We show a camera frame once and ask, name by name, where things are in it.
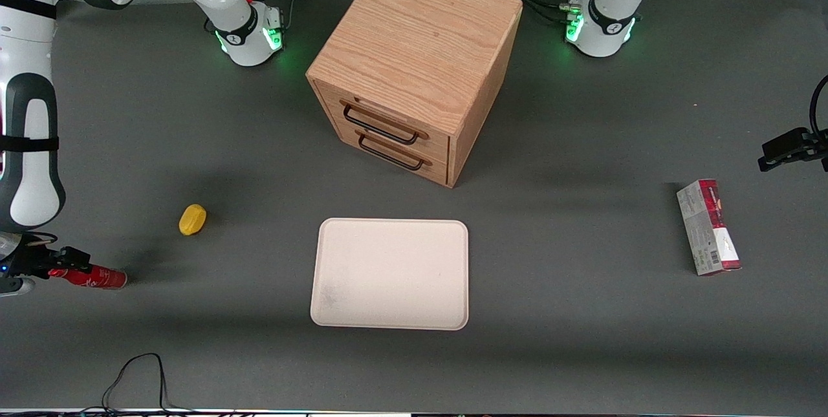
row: gray table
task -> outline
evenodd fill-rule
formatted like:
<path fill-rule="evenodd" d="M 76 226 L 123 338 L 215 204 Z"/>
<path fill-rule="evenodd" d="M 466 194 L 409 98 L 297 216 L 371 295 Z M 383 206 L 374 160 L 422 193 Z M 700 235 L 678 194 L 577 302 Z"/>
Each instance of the gray table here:
<path fill-rule="evenodd" d="M 454 190 L 337 140 L 304 72 L 348 4 L 299 2 L 286 51 L 254 69 L 195 5 L 64 8 L 69 197 L 47 229 L 134 282 L 2 299 L 2 406 L 94 405 L 155 351 L 174 402 L 200 408 L 828 412 L 828 176 L 756 165 L 828 72 L 819 0 L 647 0 L 609 59 L 527 11 Z M 698 178 L 719 179 L 741 272 L 693 272 L 674 192 Z M 181 237 L 192 202 L 210 219 Z M 463 220 L 468 326 L 314 325 L 328 217 Z M 113 404 L 156 392 L 141 362 Z"/>

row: red can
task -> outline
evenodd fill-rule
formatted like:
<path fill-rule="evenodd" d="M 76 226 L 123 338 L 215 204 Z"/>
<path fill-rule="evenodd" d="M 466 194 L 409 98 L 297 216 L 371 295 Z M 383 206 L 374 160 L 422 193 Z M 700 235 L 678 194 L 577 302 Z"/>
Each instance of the red can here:
<path fill-rule="evenodd" d="M 92 266 L 92 273 L 83 273 L 68 269 L 49 270 L 49 276 L 63 278 L 71 284 L 77 284 L 78 286 L 101 288 L 102 290 L 120 290 L 127 284 L 126 273 L 101 266 Z"/>

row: black handle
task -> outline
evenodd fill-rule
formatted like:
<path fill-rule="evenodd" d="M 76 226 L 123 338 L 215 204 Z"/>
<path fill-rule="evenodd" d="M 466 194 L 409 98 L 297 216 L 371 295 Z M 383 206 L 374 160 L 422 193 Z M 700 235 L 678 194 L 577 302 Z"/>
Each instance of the black handle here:
<path fill-rule="evenodd" d="M 344 114 L 346 120 L 349 120 L 349 122 L 354 123 L 355 125 L 362 126 L 363 128 L 367 129 L 368 131 L 375 132 L 376 134 L 379 134 L 379 135 L 381 135 L 382 137 L 384 137 L 386 139 L 393 140 L 394 142 L 399 142 L 402 145 L 411 145 L 411 144 L 414 144 L 414 141 L 417 140 L 417 137 L 419 137 L 419 134 L 415 132 L 414 135 L 412 135 L 411 139 L 408 139 L 408 140 L 402 139 L 402 137 L 399 137 L 399 136 L 393 135 L 391 133 L 385 132 L 382 129 L 377 128 L 376 126 L 369 125 L 366 122 L 361 122 L 360 120 L 357 120 L 356 118 L 354 118 L 352 116 L 348 116 L 348 113 L 351 110 L 352 110 L 351 105 L 345 105 L 345 109 L 342 111 L 342 114 Z"/>
<path fill-rule="evenodd" d="M 420 158 L 420 160 L 417 162 L 417 164 L 415 166 L 411 166 L 410 164 L 407 164 L 407 163 L 405 163 L 401 160 L 397 160 L 396 158 L 391 157 L 391 155 L 385 155 L 385 154 L 382 154 L 382 152 L 380 152 L 379 150 L 371 149 L 369 146 L 363 144 L 364 140 L 365 140 L 365 135 L 360 134 L 360 148 L 361 149 L 368 152 L 369 154 L 374 154 L 374 155 L 378 156 L 379 158 L 385 158 L 385 160 L 390 161 L 391 163 L 395 164 L 396 166 L 404 167 L 404 169 L 407 169 L 408 171 L 417 171 L 418 169 L 420 169 L 422 167 L 423 163 L 425 163 L 425 160 Z"/>

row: wooden drawer cabinet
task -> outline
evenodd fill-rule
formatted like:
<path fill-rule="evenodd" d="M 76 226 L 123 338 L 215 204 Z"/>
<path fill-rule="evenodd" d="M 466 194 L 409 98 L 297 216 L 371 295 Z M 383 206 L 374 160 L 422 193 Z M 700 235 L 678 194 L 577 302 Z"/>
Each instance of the wooden drawer cabinet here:
<path fill-rule="evenodd" d="M 453 187 L 520 14 L 518 0 L 354 0 L 307 78 L 344 143 Z"/>

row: yellow sponge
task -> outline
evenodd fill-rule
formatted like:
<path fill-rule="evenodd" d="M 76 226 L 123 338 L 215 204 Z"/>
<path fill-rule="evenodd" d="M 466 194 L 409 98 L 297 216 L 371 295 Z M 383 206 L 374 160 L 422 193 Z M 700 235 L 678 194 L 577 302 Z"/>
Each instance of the yellow sponge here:
<path fill-rule="evenodd" d="M 201 205 L 194 203 L 186 208 L 184 214 L 181 215 L 181 219 L 178 221 L 178 230 L 183 235 L 194 235 L 201 231 L 206 219 L 207 211 Z"/>

